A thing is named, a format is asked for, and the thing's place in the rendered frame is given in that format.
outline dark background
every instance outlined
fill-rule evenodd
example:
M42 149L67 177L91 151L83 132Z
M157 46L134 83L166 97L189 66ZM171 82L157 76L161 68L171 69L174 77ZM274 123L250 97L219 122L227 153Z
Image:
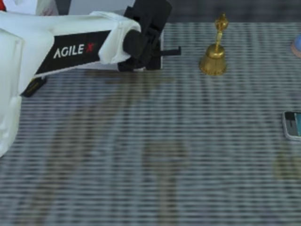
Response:
M56 0L60 14L68 13L70 1ZM88 4L93 0L83 1ZM212 22L221 12L225 12L231 22L301 22L301 0L169 0L169 2L174 7L170 22Z

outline white smartphone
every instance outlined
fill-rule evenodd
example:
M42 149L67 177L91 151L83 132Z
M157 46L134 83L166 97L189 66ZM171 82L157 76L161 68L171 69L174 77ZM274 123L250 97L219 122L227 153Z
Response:
M282 121L285 136L290 140L301 141L301 112L284 112Z

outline table surface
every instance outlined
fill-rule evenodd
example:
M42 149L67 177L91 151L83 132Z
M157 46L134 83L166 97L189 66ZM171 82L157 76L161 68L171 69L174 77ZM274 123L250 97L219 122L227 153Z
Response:
M50 76L0 160L1 225L299 226L300 25L229 24L223 76L198 69L213 23L168 24L159 72Z

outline golden bell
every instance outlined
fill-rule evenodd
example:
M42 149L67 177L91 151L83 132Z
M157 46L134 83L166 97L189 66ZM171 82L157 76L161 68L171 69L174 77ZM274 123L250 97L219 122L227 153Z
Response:
M216 43L207 48L205 56L199 63L200 70L208 75L221 75L227 69L225 49L220 45L222 31L228 27L228 20L225 14L222 14L222 16L215 21L215 27L218 30Z

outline white robotic arm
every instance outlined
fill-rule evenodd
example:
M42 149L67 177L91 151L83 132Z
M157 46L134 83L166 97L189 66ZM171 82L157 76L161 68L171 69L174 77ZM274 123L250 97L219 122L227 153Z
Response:
M33 79L98 61L132 71L153 58L181 54L156 50L171 8L166 0L136 0L124 16L0 12L0 157L15 140L21 94Z

